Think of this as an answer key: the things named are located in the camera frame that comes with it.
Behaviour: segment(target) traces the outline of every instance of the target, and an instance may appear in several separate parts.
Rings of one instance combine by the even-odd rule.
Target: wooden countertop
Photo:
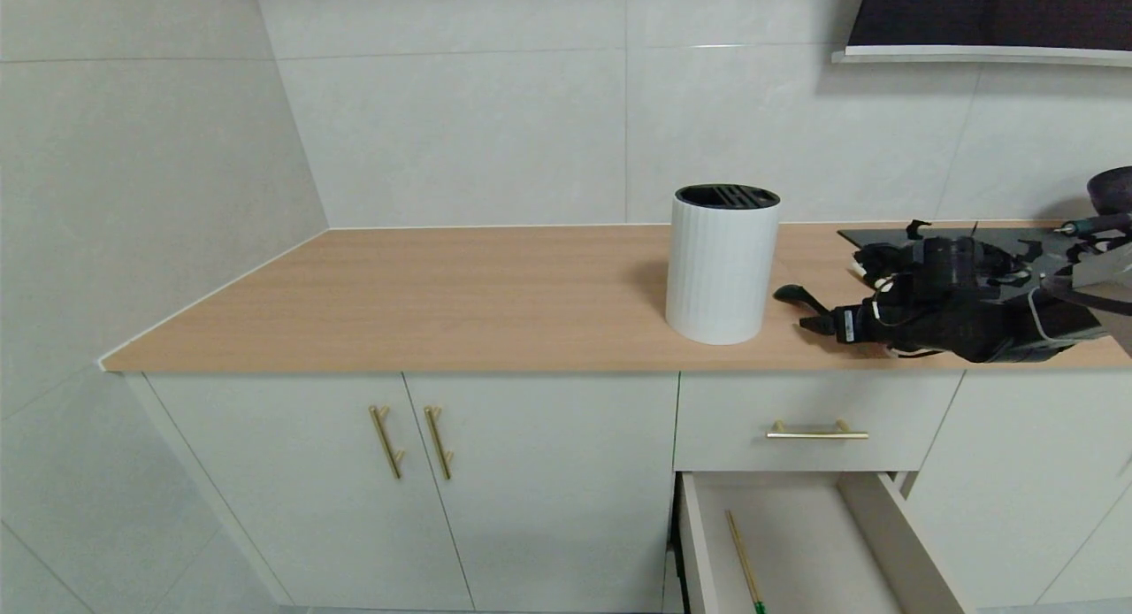
[[[771,288],[805,284],[830,307],[866,297],[848,271],[854,247],[835,233],[843,227],[782,225]],[[698,344],[664,321],[667,264],[667,225],[332,230],[102,364],[243,373],[972,366],[950,355],[898,360],[871,346],[839,347],[801,331],[801,312],[775,300],[754,340]],[[1105,339],[1043,365],[977,368],[1129,364]]]

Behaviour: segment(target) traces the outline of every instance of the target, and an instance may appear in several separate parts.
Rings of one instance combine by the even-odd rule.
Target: white cabinet
[[[1132,598],[1132,488],[1124,492],[1041,603],[1104,598]]]
[[[406,381],[477,609],[660,612],[676,374]]]
[[[977,607],[1036,603],[1127,488],[1130,391],[1127,370],[967,373],[909,505]]]
[[[961,376],[941,370],[684,373],[676,469],[918,470]],[[832,433],[838,420],[868,438],[767,437],[769,432]]]
[[[148,378],[295,603],[472,608],[400,375]]]

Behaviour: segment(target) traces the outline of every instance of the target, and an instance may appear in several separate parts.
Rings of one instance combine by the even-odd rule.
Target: gold handle
[[[405,451],[394,451],[389,447],[389,436],[385,434],[385,416],[389,415],[389,407],[369,407],[369,417],[374,420],[374,428],[377,436],[381,438],[381,449],[386,459],[389,460],[389,468],[393,469],[393,478],[401,479],[401,458],[405,457]]]
[[[767,440],[868,440],[868,433],[854,432],[849,429],[846,420],[837,421],[837,430],[816,430],[813,433],[788,433],[786,423],[781,419],[774,423],[774,427],[766,433]]]
[[[436,420],[440,419],[440,407],[424,407],[424,419],[428,419],[428,429],[432,433],[432,446],[436,447],[436,457],[440,460],[440,470],[445,479],[452,479],[452,452],[444,450],[444,442],[440,441],[440,429],[436,427]]]

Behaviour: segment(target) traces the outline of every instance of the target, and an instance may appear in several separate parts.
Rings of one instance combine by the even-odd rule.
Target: white wall tile
[[[777,191],[782,220],[929,216],[976,67],[834,66],[830,50],[631,51],[631,222],[668,222],[672,191],[702,182]]]
[[[153,614],[276,614],[278,605],[251,573],[223,528],[177,580]]]
[[[1132,165],[1132,70],[983,66],[938,219],[1095,215],[1086,182]]]
[[[3,608],[12,613],[92,614],[8,529],[0,532]]]
[[[625,44],[625,0],[259,2],[280,59]]]
[[[631,46],[844,44],[860,0],[628,0]]]
[[[325,228],[274,62],[5,62],[5,410]]]
[[[1116,502],[1105,519],[1077,551],[1053,585],[1041,595],[1043,603],[1082,598],[1117,598],[1132,595],[1132,487]],[[1125,600],[1132,612],[1132,597]]]
[[[621,51],[280,70],[331,227],[624,222]]]
[[[7,60],[259,58],[256,0],[3,0]]]
[[[119,375],[89,367],[2,424],[3,518],[98,613],[148,613],[218,528]]]

